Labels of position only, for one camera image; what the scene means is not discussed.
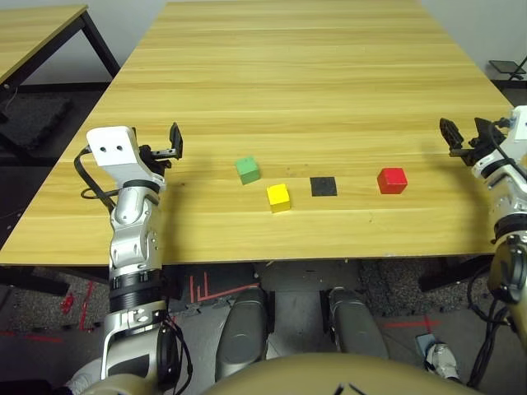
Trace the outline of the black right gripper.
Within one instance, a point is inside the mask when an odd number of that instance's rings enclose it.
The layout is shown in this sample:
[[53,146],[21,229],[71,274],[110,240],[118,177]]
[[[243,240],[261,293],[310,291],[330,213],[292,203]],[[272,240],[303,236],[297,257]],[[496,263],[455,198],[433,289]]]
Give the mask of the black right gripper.
[[466,166],[474,166],[483,157],[491,154],[498,143],[505,140],[505,135],[494,126],[493,121],[484,118],[474,119],[478,136],[469,142],[471,148],[463,148],[464,138],[456,124],[441,118],[439,128],[441,135],[450,150],[450,157],[460,158]]

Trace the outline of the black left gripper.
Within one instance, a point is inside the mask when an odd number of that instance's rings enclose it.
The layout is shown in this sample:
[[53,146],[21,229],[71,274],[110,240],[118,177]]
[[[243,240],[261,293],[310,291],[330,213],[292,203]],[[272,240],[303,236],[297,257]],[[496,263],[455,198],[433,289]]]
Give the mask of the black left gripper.
[[[175,159],[181,159],[183,156],[183,138],[177,123],[172,123],[169,138],[171,143],[171,156]],[[171,167],[169,160],[156,159],[148,145],[139,147],[139,156],[150,171],[164,171]]]

